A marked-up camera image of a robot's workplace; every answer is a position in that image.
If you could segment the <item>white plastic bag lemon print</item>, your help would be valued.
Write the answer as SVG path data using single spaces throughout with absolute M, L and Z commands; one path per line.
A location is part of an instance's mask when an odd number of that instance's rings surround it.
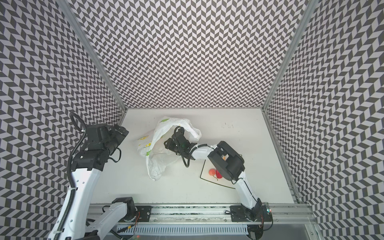
M 146 159 L 147 172 L 153 181 L 161 178 L 166 167 L 182 159 L 164 146 L 164 142 L 171 138 L 176 127 L 183 127 L 186 139 L 192 143 L 198 142 L 202 137 L 201 131 L 194 128 L 190 120 L 163 117 L 157 122 L 154 130 L 136 140 L 137 151 Z

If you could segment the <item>red fake strawberry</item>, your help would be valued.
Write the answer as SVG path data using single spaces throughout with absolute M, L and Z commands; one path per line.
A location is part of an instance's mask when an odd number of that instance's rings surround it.
M 217 179 L 222 179 L 223 178 L 223 176 L 219 173 L 218 170 L 216 170 L 216 178 Z

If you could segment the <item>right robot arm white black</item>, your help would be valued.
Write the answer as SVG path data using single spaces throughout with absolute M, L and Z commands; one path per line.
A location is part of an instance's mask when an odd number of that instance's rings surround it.
M 164 142 L 164 147 L 177 156 L 181 156 L 187 168 L 190 166 L 191 160 L 210 160 L 219 174 L 231 182 L 240 197 L 241 204 L 230 207 L 225 214 L 241 222 L 264 222 L 263 203 L 249 186 L 243 157 L 225 141 L 221 141 L 215 146 L 199 145 L 187 140 L 184 133 L 183 127 L 176 127 L 173 135 Z

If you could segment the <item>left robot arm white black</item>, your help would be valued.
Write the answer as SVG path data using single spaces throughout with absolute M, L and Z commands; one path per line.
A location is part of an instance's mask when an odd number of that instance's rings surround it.
M 96 220 L 87 224 L 91 199 L 108 161 L 121 153 L 120 144 L 129 132 L 117 124 L 87 125 L 76 113 L 70 119 L 82 136 L 67 163 L 70 183 L 59 217 L 49 240 L 102 240 L 119 221 L 137 223 L 139 212 L 132 197 L 116 198 Z

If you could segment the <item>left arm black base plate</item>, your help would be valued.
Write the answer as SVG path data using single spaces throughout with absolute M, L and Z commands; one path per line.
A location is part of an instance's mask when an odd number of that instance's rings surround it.
M 152 209 L 153 207 L 149 205 L 135 206 L 129 215 L 128 221 L 133 223 L 149 222 Z

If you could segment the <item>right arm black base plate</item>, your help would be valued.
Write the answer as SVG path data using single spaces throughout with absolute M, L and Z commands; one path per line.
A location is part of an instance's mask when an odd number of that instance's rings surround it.
M 273 215 L 265 205 L 262 205 L 256 214 L 242 205 L 230 206 L 229 212 L 232 222 L 270 223 L 273 221 Z

